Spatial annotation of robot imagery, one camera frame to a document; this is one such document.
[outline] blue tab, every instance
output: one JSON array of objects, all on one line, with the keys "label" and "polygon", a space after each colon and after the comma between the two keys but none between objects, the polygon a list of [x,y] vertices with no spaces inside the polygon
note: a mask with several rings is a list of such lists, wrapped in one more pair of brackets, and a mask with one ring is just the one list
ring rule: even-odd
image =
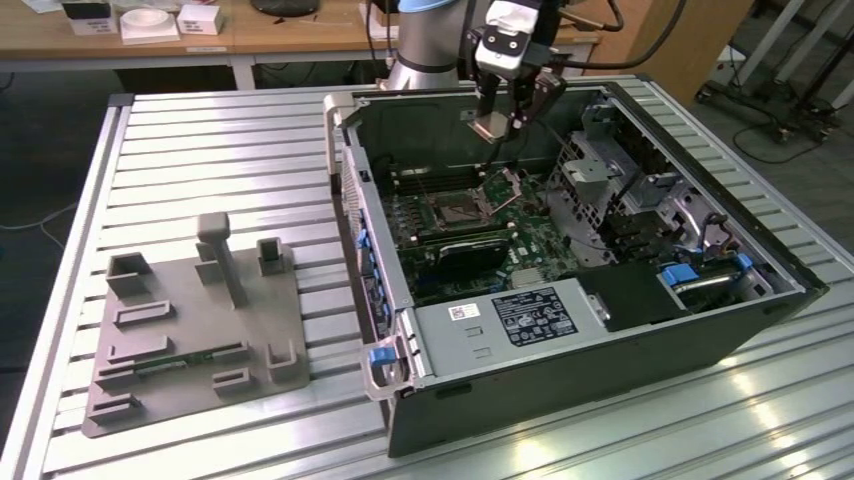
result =
[{"label": "blue tab", "polygon": [[368,361],[372,367],[391,365],[398,361],[395,347],[376,347],[368,352]]},{"label": "blue tab", "polygon": [[747,255],[739,253],[735,256],[735,264],[738,265],[739,270],[743,272],[745,270],[750,269],[750,267],[753,267],[753,260],[750,260],[750,257]]},{"label": "blue tab", "polygon": [[454,0],[402,0],[398,4],[400,13],[418,13],[439,8]]},{"label": "blue tab", "polygon": [[681,283],[697,280],[699,278],[699,275],[697,275],[697,272],[687,263],[679,263],[677,265],[665,267],[665,270],[662,271],[662,277],[665,277],[667,285],[673,287],[674,285],[679,285]]},{"label": "blue tab", "polygon": [[363,228],[362,231],[359,232],[359,236],[356,237],[356,246],[359,248],[367,247],[366,245],[367,239],[368,239],[368,231],[367,229]]}]

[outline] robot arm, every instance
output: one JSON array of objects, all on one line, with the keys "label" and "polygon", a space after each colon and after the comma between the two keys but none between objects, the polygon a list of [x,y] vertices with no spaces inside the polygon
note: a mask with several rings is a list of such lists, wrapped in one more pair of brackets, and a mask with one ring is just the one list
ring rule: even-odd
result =
[{"label": "robot arm", "polygon": [[[512,138],[560,97],[566,82],[544,68],[560,24],[560,0],[496,0],[486,25],[467,36],[468,78],[479,95],[472,128],[488,142]],[[512,112],[494,111],[500,81],[510,88]]]}]

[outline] metal extrusion table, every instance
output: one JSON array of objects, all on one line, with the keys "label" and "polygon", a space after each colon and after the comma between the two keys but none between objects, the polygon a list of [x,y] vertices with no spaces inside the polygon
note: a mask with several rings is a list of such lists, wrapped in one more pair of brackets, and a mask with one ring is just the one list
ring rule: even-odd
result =
[{"label": "metal extrusion table", "polygon": [[[831,285],[797,319],[710,369],[390,459],[324,170],[322,99],[352,87],[137,96],[107,112],[0,478],[850,475],[853,258],[654,84],[610,79]],[[295,247],[311,384],[88,439],[107,258],[192,256],[192,216],[223,209],[232,248],[274,235]]]}]

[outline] motherboard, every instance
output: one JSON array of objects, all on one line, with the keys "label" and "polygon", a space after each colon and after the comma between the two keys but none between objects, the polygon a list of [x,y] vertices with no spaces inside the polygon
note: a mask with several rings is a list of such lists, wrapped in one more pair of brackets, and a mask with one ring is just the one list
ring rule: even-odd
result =
[{"label": "motherboard", "polygon": [[403,271],[418,305],[552,281],[578,268],[550,219],[542,176],[499,169],[478,187],[419,185],[384,199]]}]

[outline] white box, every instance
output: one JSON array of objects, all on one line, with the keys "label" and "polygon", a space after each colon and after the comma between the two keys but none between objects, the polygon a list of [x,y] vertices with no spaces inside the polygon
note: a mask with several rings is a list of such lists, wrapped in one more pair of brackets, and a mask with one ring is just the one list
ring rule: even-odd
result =
[{"label": "white box", "polygon": [[75,35],[119,33],[116,11],[104,3],[63,3]]},{"label": "white box", "polygon": [[223,28],[223,15],[216,5],[184,5],[177,15],[177,28],[181,33],[219,35]]},{"label": "white box", "polygon": [[163,10],[137,8],[121,15],[121,43],[175,42],[181,39],[175,26],[175,17]]},{"label": "white box", "polygon": [[723,47],[723,51],[718,56],[718,61],[715,62],[715,66],[709,73],[709,80],[714,80],[721,85],[727,85],[733,78],[735,77],[735,72],[742,68],[742,63],[745,63],[746,57],[729,45]]}]

